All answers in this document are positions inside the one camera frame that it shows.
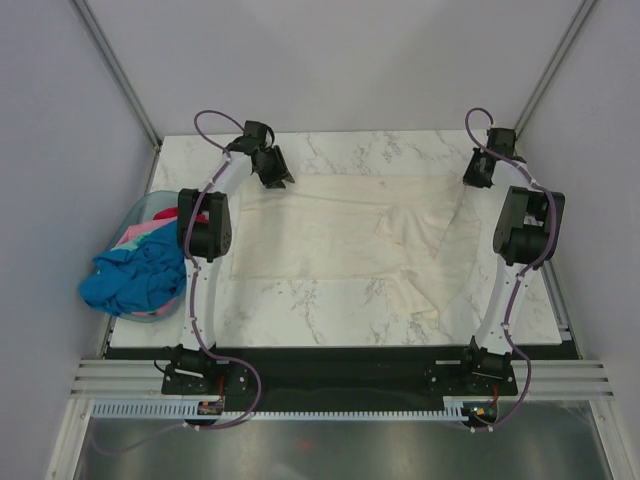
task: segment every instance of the robotic arm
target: robotic arm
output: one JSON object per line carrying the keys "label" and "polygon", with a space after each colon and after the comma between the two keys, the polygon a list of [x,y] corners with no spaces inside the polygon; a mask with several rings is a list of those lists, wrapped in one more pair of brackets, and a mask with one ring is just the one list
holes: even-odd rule
{"label": "robotic arm", "polygon": [[[475,148],[463,177],[464,183],[472,187],[509,187],[493,237],[493,250],[498,255],[496,281],[486,315],[466,352],[467,374],[482,377],[488,382],[501,382],[511,375],[512,346],[504,334],[505,321],[509,318],[507,328],[513,333],[530,286],[531,272],[522,278],[518,276],[525,266],[544,253],[552,228],[549,198],[544,192],[532,188],[535,181],[528,173],[526,163],[514,156],[515,140],[513,130],[489,130],[487,148],[509,157],[514,163],[499,161]],[[555,252],[565,202],[561,193],[552,192],[551,195],[555,205],[556,232],[544,261],[551,259]],[[513,296],[518,281],[520,286]]]}
{"label": "robotic arm", "polygon": [[[198,190],[183,189],[178,196],[178,244],[194,257],[206,259],[197,266],[185,259],[187,271],[187,302],[185,323],[180,343],[185,349],[198,351],[200,344],[192,328],[192,320],[199,319],[200,337],[207,348],[216,343],[213,325],[215,285],[222,265],[222,257],[231,247],[231,217],[228,198],[242,182],[257,173],[266,188],[285,188],[284,181],[294,182],[282,156],[280,147],[273,144],[273,130],[260,122],[247,121],[243,135],[226,148],[226,161],[216,174],[215,192],[206,193],[196,215],[208,215],[207,222],[195,222],[189,232],[189,223],[201,195]],[[198,281],[194,274],[198,270]]]}

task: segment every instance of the marble table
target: marble table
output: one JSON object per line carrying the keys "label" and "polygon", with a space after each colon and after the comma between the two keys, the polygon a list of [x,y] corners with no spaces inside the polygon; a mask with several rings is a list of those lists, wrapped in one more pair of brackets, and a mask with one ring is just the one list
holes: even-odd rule
{"label": "marble table", "polygon": [[[235,135],[212,136],[222,144]],[[305,174],[460,175],[472,143],[464,131],[278,134],[295,176]],[[165,138],[151,190],[202,188],[221,162],[198,136]],[[372,346],[468,344],[486,311],[496,274],[492,237],[506,189],[468,189],[481,220],[477,261],[467,284],[433,322],[420,314],[389,313],[383,281],[230,280],[232,251],[217,285],[219,346]],[[238,195],[230,201],[237,218]],[[117,319],[112,348],[178,343],[184,311],[152,324]],[[520,344],[558,344],[560,334],[539,272],[514,333]]]}

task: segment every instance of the white wall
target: white wall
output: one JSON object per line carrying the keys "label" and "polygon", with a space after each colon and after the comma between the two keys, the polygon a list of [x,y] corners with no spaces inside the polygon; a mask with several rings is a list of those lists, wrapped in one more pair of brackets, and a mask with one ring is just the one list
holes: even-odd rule
{"label": "white wall", "polygon": [[102,315],[76,293],[153,156],[66,0],[0,15],[0,477],[43,478]]}
{"label": "white wall", "polygon": [[[580,0],[90,0],[151,120],[276,131],[515,123]],[[208,124],[212,133],[232,125]]]}
{"label": "white wall", "polygon": [[567,197],[556,261],[572,322],[604,360],[640,447],[640,2],[600,2],[525,129]]}

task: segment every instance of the wrinkled fabric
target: wrinkled fabric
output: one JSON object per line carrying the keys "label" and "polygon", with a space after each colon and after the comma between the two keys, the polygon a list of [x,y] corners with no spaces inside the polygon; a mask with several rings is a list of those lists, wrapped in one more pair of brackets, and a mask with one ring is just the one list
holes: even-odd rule
{"label": "wrinkled fabric", "polygon": [[457,177],[299,175],[246,182],[232,278],[383,278],[394,313],[437,318],[467,282],[480,222]]}
{"label": "wrinkled fabric", "polygon": [[95,257],[98,273],[79,287],[84,301],[118,316],[155,311],[179,296],[186,278],[176,228],[172,221],[146,235],[135,250],[114,249]]}

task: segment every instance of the plastic basket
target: plastic basket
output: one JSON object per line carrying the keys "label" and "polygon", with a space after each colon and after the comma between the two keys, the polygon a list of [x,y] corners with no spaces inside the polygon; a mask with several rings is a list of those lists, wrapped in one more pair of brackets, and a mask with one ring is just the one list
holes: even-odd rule
{"label": "plastic basket", "polygon": [[[178,206],[178,193],[177,192],[169,192],[169,191],[159,191],[148,193],[140,200],[136,202],[133,208],[129,211],[124,221],[120,224],[120,227],[116,231],[116,234],[113,236],[111,241],[109,242],[109,246],[107,250],[111,250],[116,246],[118,241],[124,235],[124,232],[127,231],[131,225],[137,225],[139,223],[144,223],[153,220],[153,217],[162,210],[166,210],[167,208],[177,207]],[[119,318],[125,318],[127,320],[132,320],[134,322],[140,323],[153,323],[163,318],[167,318],[173,315],[179,308],[184,308],[184,298],[185,291],[176,299],[171,308],[164,312],[162,315],[150,315],[150,316],[140,316],[140,315],[131,315],[128,313],[123,313]]]}

